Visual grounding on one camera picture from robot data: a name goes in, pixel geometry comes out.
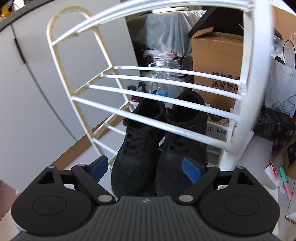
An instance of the cartoon drawing on bag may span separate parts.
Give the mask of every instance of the cartoon drawing on bag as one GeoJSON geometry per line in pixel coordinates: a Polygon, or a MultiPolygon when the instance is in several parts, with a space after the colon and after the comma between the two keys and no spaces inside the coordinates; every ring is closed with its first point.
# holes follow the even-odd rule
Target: cartoon drawing on bag
{"type": "Polygon", "coordinates": [[[296,109],[296,95],[290,96],[288,99],[284,100],[283,103],[277,101],[272,105],[272,108],[276,109],[278,112],[290,115],[292,111],[296,109]]]}

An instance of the dark countertop edge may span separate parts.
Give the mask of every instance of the dark countertop edge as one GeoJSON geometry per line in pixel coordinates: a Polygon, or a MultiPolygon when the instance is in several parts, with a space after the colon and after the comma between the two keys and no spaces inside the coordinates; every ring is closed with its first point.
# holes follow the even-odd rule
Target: dark countertop edge
{"type": "Polygon", "coordinates": [[[52,2],[54,0],[34,0],[32,2],[29,2],[21,9],[13,12],[11,15],[9,15],[7,18],[2,20],[0,22],[0,32],[5,29],[7,26],[11,25],[14,21],[18,20],[22,16],[26,15],[27,13],[33,11],[36,8],[39,8],[49,2],[52,2]]]}

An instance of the yellow object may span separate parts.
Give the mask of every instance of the yellow object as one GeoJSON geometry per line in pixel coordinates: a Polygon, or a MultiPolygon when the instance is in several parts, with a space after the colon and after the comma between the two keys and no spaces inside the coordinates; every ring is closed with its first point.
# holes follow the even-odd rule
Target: yellow object
{"type": "Polygon", "coordinates": [[[9,11],[9,6],[5,4],[1,9],[1,17],[5,19],[7,16],[9,16],[12,13],[12,11],[9,11]]]}

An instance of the white bottle cap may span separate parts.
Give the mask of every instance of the white bottle cap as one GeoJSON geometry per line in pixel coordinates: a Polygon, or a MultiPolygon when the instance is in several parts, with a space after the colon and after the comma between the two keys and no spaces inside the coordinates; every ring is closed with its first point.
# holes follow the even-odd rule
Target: white bottle cap
{"type": "Polygon", "coordinates": [[[164,67],[164,66],[166,66],[166,60],[165,60],[165,59],[157,60],[157,61],[156,61],[156,65],[157,65],[158,67],[164,67]]]}

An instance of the plastic bottle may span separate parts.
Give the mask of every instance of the plastic bottle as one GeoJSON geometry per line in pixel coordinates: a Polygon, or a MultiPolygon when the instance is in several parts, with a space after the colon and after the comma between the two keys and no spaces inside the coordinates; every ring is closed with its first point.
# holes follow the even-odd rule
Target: plastic bottle
{"type": "MultiPolygon", "coordinates": [[[[167,68],[167,66],[168,65],[164,59],[160,59],[156,61],[155,67],[157,68],[167,68]]],[[[156,71],[156,70],[149,71],[147,74],[147,77],[155,78],[155,79],[164,79],[164,80],[178,80],[177,78],[172,77],[172,75],[168,72],[156,71]]],[[[149,82],[147,83],[147,86],[149,88],[150,93],[152,93],[153,91],[156,91],[157,95],[166,96],[170,98],[176,99],[181,93],[181,88],[175,85],[149,82]]],[[[172,105],[173,104],[171,103],[165,103],[165,106],[169,108],[171,108],[172,105]]]]}

